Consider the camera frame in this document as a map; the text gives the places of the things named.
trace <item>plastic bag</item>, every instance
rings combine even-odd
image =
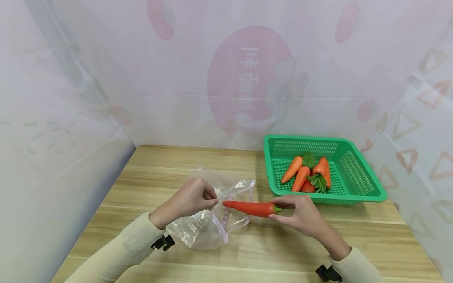
[[[228,233],[249,223],[247,214],[224,207],[226,200],[252,202],[252,188],[255,180],[244,180],[227,173],[198,168],[191,177],[203,178],[210,183],[217,194],[219,203],[211,211],[181,217],[167,225],[167,231],[175,240],[190,249],[216,249],[228,242]]]

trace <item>beige sleeve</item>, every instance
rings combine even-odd
[[[343,278],[344,283],[382,283],[379,271],[356,248],[341,261],[329,257],[332,267]]]
[[[87,259],[66,283],[115,282],[129,267],[140,264],[152,252],[151,245],[164,230],[148,219],[149,212],[130,223],[116,238]]]

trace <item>wooden table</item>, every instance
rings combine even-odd
[[[141,146],[52,282],[64,282],[136,217],[170,198],[200,165],[256,179],[254,200],[273,198],[262,152]],[[386,282],[444,282],[391,201],[317,207]],[[253,218],[216,250],[192,251],[178,244],[166,252],[157,250],[118,282],[320,282],[314,271],[321,264],[328,259],[318,242],[268,219]]]

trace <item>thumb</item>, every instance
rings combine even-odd
[[[281,216],[277,214],[271,214],[269,215],[269,219],[274,220],[280,224],[290,226],[291,223],[291,217],[286,217],[286,216]]]
[[[219,200],[215,198],[215,199],[211,199],[209,201],[204,201],[203,206],[204,206],[204,209],[210,210],[218,203],[219,203]]]

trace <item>wall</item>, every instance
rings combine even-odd
[[[2,282],[50,282],[135,149],[42,4],[0,11]]]
[[[49,3],[136,145],[261,149],[270,133],[348,138],[450,274],[441,231],[451,225],[450,169],[441,167],[451,158],[442,128],[451,46],[434,43],[449,37],[451,1]],[[439,82],[438,103],[436,91],[419,95]]]
[[[370,133],[365,157],[446,278],[453,278],[453,20]]]
[[[449,0],[55,1],[133,142],[260,149],[368,138],[452,12]]]

